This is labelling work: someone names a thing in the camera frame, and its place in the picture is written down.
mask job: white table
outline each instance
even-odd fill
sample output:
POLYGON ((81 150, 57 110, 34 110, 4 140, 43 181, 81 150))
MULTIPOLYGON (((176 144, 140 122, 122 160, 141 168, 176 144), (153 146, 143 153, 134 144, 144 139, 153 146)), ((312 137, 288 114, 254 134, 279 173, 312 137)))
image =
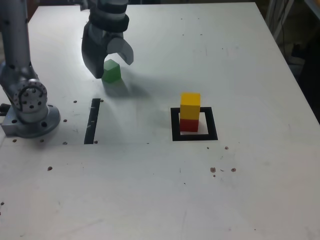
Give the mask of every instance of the white table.
POLYGON ((0 239, 319 239, 320 127, 257 6, 127 14, 134 63, 108 56, 123 83, 105 88, 82 60, 89 12, 31 19, 32 64, 67 122, 36 139, 1 133, 0 239), (212 107, 218 141, 172 142, 181 92, 212 107), (84 145, 93 98, 98 144, 84 145))

